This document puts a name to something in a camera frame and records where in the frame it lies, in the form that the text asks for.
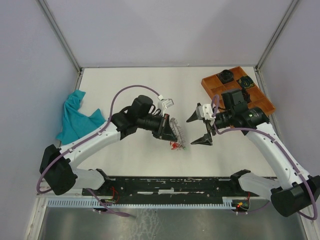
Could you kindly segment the silver keyring with keys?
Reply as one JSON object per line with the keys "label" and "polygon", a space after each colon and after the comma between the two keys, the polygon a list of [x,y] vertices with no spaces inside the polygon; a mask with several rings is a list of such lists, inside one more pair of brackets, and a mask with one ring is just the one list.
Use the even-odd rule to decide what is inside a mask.
{"label": "silver keyring with keys", "polygon": [[186,139],[185,139],[185,134],[183,132],[182,127],[179,125],[178,120],[177,120],[177,124],[178,124],[178,143],[180,144],[179,150],[184,150],[187,145]]}

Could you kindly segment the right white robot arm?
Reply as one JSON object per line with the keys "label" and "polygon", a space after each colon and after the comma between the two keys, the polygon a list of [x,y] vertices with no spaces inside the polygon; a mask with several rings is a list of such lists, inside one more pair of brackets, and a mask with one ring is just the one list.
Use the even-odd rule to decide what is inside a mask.
{"label": "right white robot arm", "polygon": [[276,180],[257,176],[244,169],[231,175],[231,193],[236,196],[250,192],[270,201],[279,214],[294,213],[315,221],[316,201],[320,196],[320,177],[311,176],[289,153],[276,134],[269,118],[259,107],[249,108],[240,89],[215,95],[210,104],[198,103],[187,122],[201,120],[207,133],[192,142],[211,146],[212,137],[240,131],[261,152],[276,175]]}

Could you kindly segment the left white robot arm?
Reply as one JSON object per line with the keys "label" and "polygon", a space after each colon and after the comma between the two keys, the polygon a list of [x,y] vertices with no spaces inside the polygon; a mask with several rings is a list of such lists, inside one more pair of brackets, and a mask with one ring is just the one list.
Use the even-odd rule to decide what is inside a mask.
{"label": "left white robot arm", "polygon": [[106,195],[111,189],[107,175],[101,169],[79,169],[87,158],[106,146],[134,134],[137,129],[150,131],[159,140],[177,142],[165,111],[174,105],[172,99],[158,97],[157,105],[145,95],[136,97],[132,104],[114,113],[106,123],[86,136],[59,148],[53,144],[43,154],[39,168],[42,179],[57,196],[71,189],[91,189]]}

